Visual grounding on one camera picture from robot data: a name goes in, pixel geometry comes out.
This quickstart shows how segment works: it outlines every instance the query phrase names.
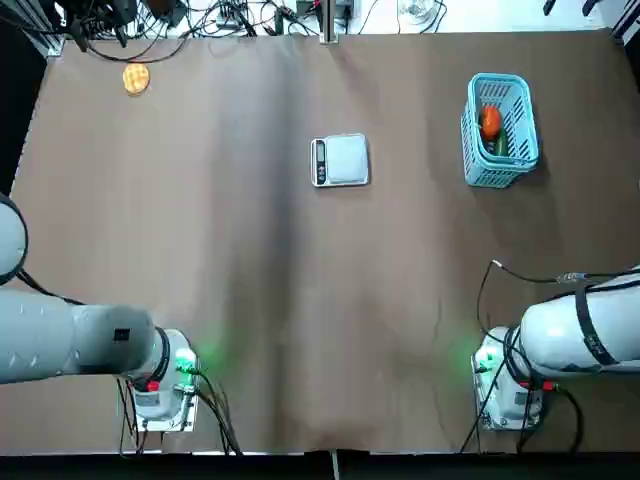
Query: green vegetable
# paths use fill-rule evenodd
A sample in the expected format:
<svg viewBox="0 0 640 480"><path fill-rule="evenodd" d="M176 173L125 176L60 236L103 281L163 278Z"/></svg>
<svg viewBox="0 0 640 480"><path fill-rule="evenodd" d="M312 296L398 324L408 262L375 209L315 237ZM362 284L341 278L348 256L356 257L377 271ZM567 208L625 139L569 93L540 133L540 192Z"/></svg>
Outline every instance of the green vegetable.
<svg viewBox="0 0 640 480"><path fill-rule="evenodd" d="M499 157L508 157L509 156L509 142L507 141L507 132L504 131L504 128L500 129L500 133L498 133L498 138L496 139L495 153L494 155L498 155Z"/></svg>

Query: blue plastic basket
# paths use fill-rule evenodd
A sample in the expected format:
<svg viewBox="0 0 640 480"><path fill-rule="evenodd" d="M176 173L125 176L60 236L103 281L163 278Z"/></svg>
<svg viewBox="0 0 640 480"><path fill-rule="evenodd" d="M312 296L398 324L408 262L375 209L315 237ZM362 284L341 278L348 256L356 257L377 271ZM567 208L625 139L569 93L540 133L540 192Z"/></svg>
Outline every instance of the blue plastic basket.
<svg viewBox="0 0 640 480"><path fill-rule="evenodd" d="M479 73L469 82L468 97L460 122L465 179L469 185L504 188L533 170L540 155L529 87L516 75ZM500 110L508 157L484 148L478 116L486 105Z"/></svg>

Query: brown table surface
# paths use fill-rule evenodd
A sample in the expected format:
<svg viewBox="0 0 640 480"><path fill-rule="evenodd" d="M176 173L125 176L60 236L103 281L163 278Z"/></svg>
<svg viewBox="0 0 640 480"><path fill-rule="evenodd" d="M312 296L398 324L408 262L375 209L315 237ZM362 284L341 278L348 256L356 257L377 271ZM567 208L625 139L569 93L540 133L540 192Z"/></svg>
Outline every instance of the brown table surface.
<svg viewBox="0 0 640 480"><path fill-rule="evenodd" d="M176 45L160 43L152 56ZM27 268L182 329L224 381L245 450L455 450L474 418L487 262L538 276L639 263L640 98L607 31L190 41L150 66L138 98L122 69L72 43L48 69L13 190ZM542 158L507 190L464 181L459 120L477 72L531 87ZM316 190L309 141L341 132L367 136L371 184ZM496 273L483 312L517 324L551 293ZM640 380L566 384L585 450L637 448ZM116 448L110 378L0 398L3 452ZM567 448L573 422L558 400L528 448ZM217 437L203 409L163 448ZM513 439L484 433L483 448Z"/></svg>

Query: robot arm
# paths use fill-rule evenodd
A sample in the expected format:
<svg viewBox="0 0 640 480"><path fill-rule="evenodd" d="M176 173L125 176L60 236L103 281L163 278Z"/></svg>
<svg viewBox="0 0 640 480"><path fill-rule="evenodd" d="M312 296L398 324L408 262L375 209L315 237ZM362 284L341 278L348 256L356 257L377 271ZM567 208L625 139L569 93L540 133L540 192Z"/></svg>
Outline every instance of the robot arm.
<svg viewBox="0 0 640 480"><path fill-rule="evenodd" d="M20 272L28 244L22 215L0 194L0 286ZM154 326L144 310L70 305L54 296L0 288L0 385L116 375L134 386L140 428L192 430L196 368L186 337Z"/></svg>
<svg viewBox="0 0 640 480"><path fill-rule="evenodd" d="M471 364L487 428L537 425L545 379L640 373L640 269L628 273L533 305L519 326L485 336Z"/></svg>
<svg viewBox="0 0 640 480"><path fill-rule="evenodd" d="M520 324L521 351L546 378L637 373L639 312L640 274L617 277L591 291L529 307Z"/></svg>

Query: metal bracket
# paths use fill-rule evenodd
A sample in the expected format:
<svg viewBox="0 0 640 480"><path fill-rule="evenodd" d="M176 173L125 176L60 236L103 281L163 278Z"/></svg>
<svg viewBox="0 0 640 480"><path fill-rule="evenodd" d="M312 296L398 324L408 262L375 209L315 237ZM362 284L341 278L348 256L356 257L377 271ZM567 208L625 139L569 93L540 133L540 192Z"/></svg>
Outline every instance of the metal bracket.
<svg viewBox="0 0 640 480"><path fill-rule="evenodd" d="M335 31L336 0L322 0L322 32L320 43L328 45L338 43L338 35Z"/></svg>

